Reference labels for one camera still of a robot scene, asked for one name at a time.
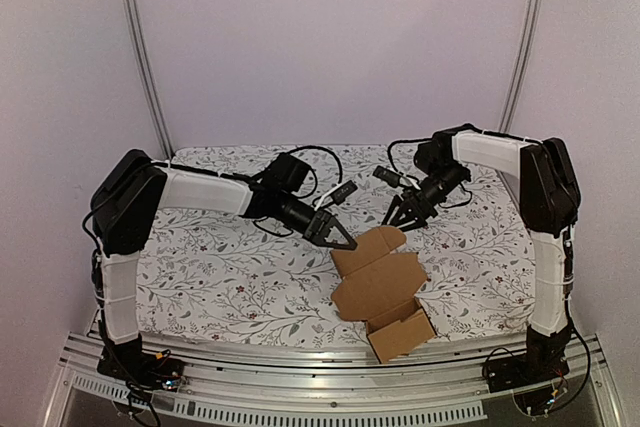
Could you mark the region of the brown cardboard box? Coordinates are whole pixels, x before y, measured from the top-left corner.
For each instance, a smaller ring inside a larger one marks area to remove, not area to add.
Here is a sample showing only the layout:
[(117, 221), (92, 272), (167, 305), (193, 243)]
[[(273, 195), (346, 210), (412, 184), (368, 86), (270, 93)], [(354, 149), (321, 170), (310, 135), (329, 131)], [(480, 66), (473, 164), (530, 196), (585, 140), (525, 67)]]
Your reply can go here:
[(365, 325), (366, 338), (381, 364), (436, 337), (416, 297), (428, 275), (417, 253), (401, 249), (406, 241), (400, 229), (384, 225), (358, 236), (356, 249), (331, 252), (340, 276), (331, 300), (342, 320)]

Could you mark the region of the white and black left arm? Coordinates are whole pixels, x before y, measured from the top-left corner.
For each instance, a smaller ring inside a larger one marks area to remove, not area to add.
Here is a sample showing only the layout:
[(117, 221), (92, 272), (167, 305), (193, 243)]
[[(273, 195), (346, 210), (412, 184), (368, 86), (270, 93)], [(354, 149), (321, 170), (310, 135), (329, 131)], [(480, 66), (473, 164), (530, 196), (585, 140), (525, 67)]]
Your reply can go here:
[(274, 220), (319, 248), (353, 251), (356, 240), (330, 212), (354, 189), (337, 186), (309, 203), (299, 190), (312, 168), (285, 151), (254, 174), (218, 173), (128, 151), (98, 187), (82, 221), (94, 244), (91, 279), (103, 351), (97, 370), (137, 388), (174, 390), (184, 372), (169, 350), (147, 353), (138, 327), (138, 263), (159, 216), (170, 211)]

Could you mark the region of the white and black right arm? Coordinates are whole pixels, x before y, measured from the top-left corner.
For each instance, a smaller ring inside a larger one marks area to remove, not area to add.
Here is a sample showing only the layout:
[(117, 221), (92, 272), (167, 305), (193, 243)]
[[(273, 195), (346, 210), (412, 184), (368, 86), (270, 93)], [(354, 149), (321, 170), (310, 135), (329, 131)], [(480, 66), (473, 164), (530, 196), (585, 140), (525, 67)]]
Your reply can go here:
[(563, 140), (536, 140), (482, 130), (466, 123), (416, 140), (414, 166), (422, 180), (396, 167), (378, 167), (376, 178), (398, 189), (383, 219), (404, 232), (426, 226), (447, 196), (470, 180), (469, 165), (514, 177), (519, 213), (533, 244), (535, 296), (526, 351), (489, 355), (483, 377), (490, 392), (550, 381), (569, 372), (565, 348), (576, 335), (570, 314), (574, 282), (574, 232), (581, 194)]

